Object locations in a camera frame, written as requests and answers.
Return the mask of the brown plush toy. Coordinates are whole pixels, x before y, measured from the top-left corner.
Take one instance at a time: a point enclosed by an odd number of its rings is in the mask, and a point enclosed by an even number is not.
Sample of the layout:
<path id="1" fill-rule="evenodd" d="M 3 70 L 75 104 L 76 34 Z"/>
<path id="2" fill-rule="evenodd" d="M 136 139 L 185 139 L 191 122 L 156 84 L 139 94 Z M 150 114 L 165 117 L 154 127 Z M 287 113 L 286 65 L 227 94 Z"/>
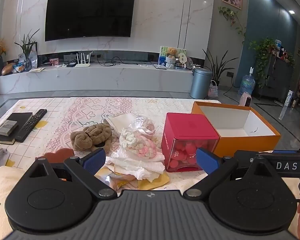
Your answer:
<path id="1" fill-rule="evenodd" d="M 112 142 L 112 129 L 110 124 L 101 123 L 83 128 L 82 131 L 70 134 L 72 147 L 76 151 L 91 150 L 91 152 L 102 148 L 109 153 Z"/>

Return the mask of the pink white crochet item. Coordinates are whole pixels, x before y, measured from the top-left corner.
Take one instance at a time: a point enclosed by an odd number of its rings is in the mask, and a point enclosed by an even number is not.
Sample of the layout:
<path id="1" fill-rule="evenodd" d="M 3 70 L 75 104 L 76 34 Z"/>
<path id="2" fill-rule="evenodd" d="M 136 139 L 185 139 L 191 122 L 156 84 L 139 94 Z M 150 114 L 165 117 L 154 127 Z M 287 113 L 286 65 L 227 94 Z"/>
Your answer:
<path id="1" fill-rule="evenodd" d="M 120 146 L 140 158 L 154 159 L 161 152 L 152 140 L 155 134 L 153 122 L 145 116 L 137 116 L 120 134 Z"/>

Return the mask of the white tissue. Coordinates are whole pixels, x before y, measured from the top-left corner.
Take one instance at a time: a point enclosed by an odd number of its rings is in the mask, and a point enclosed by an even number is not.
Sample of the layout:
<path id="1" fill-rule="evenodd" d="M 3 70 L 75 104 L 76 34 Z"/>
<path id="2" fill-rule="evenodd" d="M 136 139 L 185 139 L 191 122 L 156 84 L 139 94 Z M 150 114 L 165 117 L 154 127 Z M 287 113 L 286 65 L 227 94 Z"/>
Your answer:
<path id="1" fill-rule="evenodd" d="M 119 148 L 106 156 L 105 165 L 115 173 L 132 175 L 137 180 L 147 179 L 152 182 L 164 173 L 164 160 L 161 152 L 157 152 L 153 158 L 146 158 Z"/>

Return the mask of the yellow cloth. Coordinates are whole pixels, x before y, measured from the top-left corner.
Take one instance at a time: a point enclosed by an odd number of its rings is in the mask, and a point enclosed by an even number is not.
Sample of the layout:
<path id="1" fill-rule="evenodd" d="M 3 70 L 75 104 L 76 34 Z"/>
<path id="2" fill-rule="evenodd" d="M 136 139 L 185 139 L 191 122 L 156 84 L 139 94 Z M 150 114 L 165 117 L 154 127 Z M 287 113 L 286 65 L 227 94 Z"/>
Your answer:
<path id="1" fill-rule="evenodd" d="M 119 192 L 124 189 L 128 190 L 153 190 L 162 187 L 170 182 L 166 172 L 161 174 L 157 179 L 150 182 L 147 179 L 137 180 L 133 175 L 124 175 L 111 171 L 107 167 L 102 167 L 95 177 Z"/>

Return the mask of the orange cardboard box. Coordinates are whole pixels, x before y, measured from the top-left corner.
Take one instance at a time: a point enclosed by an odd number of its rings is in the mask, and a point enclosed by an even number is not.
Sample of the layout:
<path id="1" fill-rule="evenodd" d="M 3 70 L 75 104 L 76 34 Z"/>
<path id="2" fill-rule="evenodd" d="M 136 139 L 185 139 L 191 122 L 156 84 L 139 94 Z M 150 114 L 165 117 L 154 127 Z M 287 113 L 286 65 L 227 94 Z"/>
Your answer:
<path id="1" fill-rule="evenodd" d="M 204 115 L 218 133 L 219 141 L 212 152 L 219 157 L 232 157 L 237 151 L 272 151 L 281 138 L 251 107 L 195 101 L 192 113 Z"/>

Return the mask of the black tv remote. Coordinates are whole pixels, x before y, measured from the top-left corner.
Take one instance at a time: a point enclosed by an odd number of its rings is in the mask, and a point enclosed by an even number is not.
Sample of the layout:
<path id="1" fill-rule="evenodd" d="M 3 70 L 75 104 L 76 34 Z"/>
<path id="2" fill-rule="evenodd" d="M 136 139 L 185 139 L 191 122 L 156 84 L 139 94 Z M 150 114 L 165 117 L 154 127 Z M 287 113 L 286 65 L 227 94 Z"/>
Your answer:
<path id="1" fill-rule="evenodd" d="M 15 140 L 17 142 L 24 142 L 24 140 L 28 137 L 31 131 L 35 128 L 38 122 L 44 117 L 47 113 L 47 109 L 40 109 L 38 112 L 33 115 L 29 121 L 20 129 Z"/>

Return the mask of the pink space heater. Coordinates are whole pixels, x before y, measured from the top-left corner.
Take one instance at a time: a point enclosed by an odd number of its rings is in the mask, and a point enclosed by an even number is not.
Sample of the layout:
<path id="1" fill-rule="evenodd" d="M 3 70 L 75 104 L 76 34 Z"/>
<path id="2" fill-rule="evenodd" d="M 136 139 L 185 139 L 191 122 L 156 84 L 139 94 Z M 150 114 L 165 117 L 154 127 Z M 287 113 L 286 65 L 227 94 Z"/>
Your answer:
<path id="1" fill-rule="evenodd" d="M 248 92 L 242 94 L 239 105 L 244 107 L 249 107 L 251 105 L 251 95 Z"/>

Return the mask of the grey small box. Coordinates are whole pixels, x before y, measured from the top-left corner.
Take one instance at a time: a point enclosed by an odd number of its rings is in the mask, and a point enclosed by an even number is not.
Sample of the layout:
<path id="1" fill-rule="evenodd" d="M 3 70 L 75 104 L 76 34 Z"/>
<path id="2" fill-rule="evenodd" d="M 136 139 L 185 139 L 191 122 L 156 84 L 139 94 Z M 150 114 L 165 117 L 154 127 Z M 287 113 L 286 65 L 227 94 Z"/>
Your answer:
<path id="1" fill-rule="evenodd" d="M 8 137 L 17 126 L 18 126 L 17 121 L 5 120 L 0 125 L 0 135 Z"/>

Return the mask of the black notebook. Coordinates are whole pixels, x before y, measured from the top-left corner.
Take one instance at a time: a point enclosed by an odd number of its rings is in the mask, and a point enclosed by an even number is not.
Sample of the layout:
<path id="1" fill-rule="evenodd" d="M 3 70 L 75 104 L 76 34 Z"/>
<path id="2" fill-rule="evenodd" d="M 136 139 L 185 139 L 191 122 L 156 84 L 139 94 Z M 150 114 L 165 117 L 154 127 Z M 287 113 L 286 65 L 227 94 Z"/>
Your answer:
<path id="1" fill-rule="evenodd" d="M 0 125 L 0 144 L 13 145 L 21 128 L 32 118 L 31 112 L 12 113 Z"/>

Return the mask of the blue water jug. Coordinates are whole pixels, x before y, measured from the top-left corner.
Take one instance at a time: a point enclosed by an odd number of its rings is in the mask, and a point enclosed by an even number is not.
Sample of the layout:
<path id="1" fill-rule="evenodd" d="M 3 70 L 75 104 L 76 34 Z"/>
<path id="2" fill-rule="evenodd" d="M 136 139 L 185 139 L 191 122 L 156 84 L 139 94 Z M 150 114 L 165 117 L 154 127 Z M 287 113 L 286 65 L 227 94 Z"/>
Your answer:
<path id="1" fill-rule="evenodd" d="M 254 72 L 254 69 L 253 69 L 253 67 L 251 67 L 249 70 L 249 74 L 243 76 L 240 87 L 239 87 L 239 91 L 238 91 L 238 94 L 240 96 L 242 96 L 243 93 L 245 93 L 245 92 L 247 92 L 249 95 L 252 95 L 252 92 L 254 90 L 255 83 L 256 83 L 254 80 L 254 77 L 253 77 L 253 72 Z"/>

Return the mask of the dark cabinet with ivy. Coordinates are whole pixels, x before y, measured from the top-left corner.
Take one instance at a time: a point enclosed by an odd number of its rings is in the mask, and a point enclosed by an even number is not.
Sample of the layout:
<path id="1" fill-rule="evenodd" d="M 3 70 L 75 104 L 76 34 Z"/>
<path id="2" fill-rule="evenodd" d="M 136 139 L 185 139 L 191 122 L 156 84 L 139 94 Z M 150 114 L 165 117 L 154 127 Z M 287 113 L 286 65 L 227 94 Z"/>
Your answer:
<path id="1" fill-rule="evenodd" d="M 272 38 L 251 41 L 249 48 L 255 51 L 253 96 L 284 102 L 294 71 L 293 55 L 281 46 L 280 40 Z"/>

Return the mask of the lace patterned tablecloth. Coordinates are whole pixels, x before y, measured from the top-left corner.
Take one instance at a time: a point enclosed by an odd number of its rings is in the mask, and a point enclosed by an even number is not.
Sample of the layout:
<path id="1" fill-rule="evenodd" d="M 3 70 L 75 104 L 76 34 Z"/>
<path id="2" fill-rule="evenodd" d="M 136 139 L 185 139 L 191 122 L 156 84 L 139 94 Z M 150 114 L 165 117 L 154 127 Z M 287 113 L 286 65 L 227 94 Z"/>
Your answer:
<path id="1" fill-rule="evenodd" d="M 70 134 L 83 128 L 104 123 L 103 119 L 121 114 L 134 114 L 149 118 L 155 127 L 152 140 L 162 153 L 161 141 L 167 113 L 192 113 L 194 101 L 190 99 L 165 98 L 74 98 L 74 99 L 25 99 L 13 107 L 14 112 L 47 109 L 42 127 L 30 133 L 30 138 L 17 146 L 8 147 L 11 167 L 0 167 L 0 200 L 4 200 L 25 171 L 34 163 L 35 157 L 46 152 L 56 152 L 60 148 L 71 148 Z M 109 153 L 116 152 L 120 146 L 120 136 L 112 130 Z M 85 157 L 91 150 L 76 151 L 74 155 Z M 166 185 L 154 190 L 185 191 L 206 176 L 203 170 L 190 172 L 164 172 L 170 178 Z"/>

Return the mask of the small woven basket bag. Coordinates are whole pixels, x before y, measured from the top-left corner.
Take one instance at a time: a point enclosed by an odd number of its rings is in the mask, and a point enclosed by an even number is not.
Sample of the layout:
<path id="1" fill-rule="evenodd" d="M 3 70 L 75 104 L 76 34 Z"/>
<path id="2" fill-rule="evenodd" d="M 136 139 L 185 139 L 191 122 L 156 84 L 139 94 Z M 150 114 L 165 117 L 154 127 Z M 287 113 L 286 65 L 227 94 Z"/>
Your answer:
<path id="1" fill-rule="evenodd" d="M 218 98 L 218 86 L 215 80 L 210 81 L 208 97 L 210 99 Z"/>

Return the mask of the grey metal trash bin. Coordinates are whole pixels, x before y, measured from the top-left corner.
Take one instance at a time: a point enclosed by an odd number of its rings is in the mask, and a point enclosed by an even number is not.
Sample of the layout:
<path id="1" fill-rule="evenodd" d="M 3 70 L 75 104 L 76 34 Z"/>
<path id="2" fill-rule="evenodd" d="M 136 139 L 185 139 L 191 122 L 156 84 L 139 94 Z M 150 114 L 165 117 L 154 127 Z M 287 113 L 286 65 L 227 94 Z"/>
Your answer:
<path id="1" fill-rule="evenodd" d="M 212 72 L 204 68 L 193 70 L 193 80 L 190 97 L 193 99 L 205 99 L 208 96 Z"/>

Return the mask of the green potted floor plant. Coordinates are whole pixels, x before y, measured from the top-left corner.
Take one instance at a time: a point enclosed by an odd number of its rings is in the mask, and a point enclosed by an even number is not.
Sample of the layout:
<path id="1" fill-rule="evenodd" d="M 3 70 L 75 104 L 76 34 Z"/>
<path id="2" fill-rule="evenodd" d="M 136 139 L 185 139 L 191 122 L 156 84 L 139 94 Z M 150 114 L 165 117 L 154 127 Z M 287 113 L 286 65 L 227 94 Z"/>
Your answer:
<path id="1" fill-rule="evenodd" d="M 209 49 L 204 50 L 203 52 L 205 54 L 205 59 L 208 61 L 210 66 L 208 69 L 212 72 L 212 80 L 219 85 L 219 80 L 221 78 L 221 75 L 227 71 L 234 69 L 233 67 L 226 67 L 226 65 L 231 62 L 238 59 L 238 57 L 234 57 L 232 59 L 226 59 L 226 56 L 228 54 L 228 51 L 224 53 L 224 55 L 219 59 L 218 56 L 213 57 Z"/>

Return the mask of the white wifi router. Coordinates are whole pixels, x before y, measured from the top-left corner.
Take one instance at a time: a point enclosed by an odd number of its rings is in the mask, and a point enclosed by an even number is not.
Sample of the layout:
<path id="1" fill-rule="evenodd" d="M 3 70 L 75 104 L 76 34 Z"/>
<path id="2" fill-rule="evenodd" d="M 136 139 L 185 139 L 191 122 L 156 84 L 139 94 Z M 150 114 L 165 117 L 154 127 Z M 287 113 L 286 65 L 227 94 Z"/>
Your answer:
<path id="1" fill-rule="evenodd" d="M 76 54 L 76 68 L 87 68 L 91 65 L 91 52 L 88 54 L 77 53 Z"/>

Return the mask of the bronze oval ornament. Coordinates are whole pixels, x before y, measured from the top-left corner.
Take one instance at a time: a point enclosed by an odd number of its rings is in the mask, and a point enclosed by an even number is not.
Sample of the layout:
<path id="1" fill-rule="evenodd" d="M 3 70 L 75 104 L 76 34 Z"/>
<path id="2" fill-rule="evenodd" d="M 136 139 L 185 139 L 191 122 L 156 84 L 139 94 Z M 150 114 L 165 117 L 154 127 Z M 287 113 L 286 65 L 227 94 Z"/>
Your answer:
<path id="1" fill-rule="evenodd" d="M 2 76 L 5 76 L 5 75 L 9 75 L 13 72 L 14 70 L 14 66 L 15 66 L 15 63 L 9 63 L 7 64 L 1 71 L 1 75 Z"/>

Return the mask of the white marble tv console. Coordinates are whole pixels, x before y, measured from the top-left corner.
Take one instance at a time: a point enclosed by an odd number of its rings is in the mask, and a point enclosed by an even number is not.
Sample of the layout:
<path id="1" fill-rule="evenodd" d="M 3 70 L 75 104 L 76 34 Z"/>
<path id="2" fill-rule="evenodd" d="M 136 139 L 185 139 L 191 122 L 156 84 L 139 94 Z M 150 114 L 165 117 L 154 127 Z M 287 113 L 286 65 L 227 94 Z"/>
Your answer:
<path id="1" fill-rule="evenodd" d="M 193 75 L 153 65 L 117 64 L 90 67 L 46 67 L 40 72 L 0 76 L 0 94 L 65 90 L 135 90 L 188 93 Z"/>

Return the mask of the green plant glass vase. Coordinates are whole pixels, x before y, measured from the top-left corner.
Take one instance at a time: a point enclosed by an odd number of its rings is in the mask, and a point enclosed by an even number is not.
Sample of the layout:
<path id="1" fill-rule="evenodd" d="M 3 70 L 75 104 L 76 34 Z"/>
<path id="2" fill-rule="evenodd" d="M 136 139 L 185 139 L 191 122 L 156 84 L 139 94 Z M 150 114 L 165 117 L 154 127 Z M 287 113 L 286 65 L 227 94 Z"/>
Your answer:
<path id="1" fill-rule="evenodd" d="M 25 55 L 24 67 L 25 70 L 30 70 L 32 68 L 32 62 L 30 60 L 30 53 L 33 46 L 36 44 L 36 41 L 33 39 L 34 35 L 38 33 L 39 29 L 36 30 L 33 34 L 29 32 L 27 35 L 23 35 L 23 39 L 20 43 L 15 42 L 14 44 L 18 45 Z"/>

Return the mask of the hanging vine plant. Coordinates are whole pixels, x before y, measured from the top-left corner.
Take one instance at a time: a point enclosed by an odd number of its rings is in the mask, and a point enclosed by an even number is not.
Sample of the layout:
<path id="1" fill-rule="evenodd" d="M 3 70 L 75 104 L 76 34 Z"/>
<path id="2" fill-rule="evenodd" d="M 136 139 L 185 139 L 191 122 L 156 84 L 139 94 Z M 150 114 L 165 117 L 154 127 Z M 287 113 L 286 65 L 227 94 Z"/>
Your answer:
<path id="1" fill-rule="evenodd" d="M 226 21 L 230 22 L 230 27 L 235 29 L 236 33 L 242 38 L 242 44 L 244 44 L 247 28 L 240 22 L 238 12 L 223 6 L 218 7 L 218 11 Z"/>

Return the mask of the teddy bear bouquet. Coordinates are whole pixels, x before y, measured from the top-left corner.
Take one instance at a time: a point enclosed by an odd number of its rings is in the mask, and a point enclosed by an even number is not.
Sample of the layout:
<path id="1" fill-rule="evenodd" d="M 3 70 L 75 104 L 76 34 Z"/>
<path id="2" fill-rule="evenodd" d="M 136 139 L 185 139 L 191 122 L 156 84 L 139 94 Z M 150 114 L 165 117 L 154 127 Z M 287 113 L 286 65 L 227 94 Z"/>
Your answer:
<path id="1" fill-rule="evenodd" d="M 167 69 L 173 69 L 175 62 L 176 62 L 176 54 L 177 54 L 177 49 L 176 48 L 172 48 L 172 47 L 168 47 L 167 51 L 166 51 L 166 68 Z"/>

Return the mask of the black wall television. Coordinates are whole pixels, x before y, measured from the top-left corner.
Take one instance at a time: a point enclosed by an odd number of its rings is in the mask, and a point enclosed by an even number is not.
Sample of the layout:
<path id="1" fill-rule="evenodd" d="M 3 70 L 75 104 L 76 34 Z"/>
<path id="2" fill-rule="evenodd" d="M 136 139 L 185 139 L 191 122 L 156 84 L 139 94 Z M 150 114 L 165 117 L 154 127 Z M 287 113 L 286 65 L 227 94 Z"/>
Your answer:
<path id="1" fill-rule="evenodd" d="M 45 41 L 130 37 L 135 0 L 47 0 Z"/>

